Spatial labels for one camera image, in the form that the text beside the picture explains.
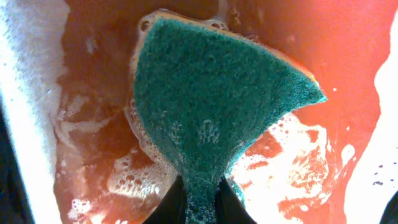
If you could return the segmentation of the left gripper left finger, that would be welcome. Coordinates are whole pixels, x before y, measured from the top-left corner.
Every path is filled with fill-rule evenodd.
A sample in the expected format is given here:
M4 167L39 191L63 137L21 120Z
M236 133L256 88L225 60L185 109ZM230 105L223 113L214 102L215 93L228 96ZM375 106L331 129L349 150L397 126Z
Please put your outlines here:
M185 224L187 194L183 179L177 176L158 207L142 224Z

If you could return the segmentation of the green yellow sponge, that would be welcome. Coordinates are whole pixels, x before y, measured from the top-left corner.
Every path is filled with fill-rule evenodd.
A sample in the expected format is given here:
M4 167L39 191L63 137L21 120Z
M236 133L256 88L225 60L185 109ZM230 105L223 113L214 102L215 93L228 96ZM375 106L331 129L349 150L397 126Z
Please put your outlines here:
M216 21L161 9L138 28L134 111L183 179L185 223L216 223L219 182L239 157L283 115L326 96L313 75L284 54Z

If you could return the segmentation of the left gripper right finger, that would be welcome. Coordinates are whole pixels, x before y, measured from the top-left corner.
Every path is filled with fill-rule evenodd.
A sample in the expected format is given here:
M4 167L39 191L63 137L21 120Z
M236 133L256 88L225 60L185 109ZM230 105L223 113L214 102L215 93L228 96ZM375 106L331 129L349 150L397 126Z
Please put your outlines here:
M215 195L215 212L217 224L256 224L225 177L221 178Z

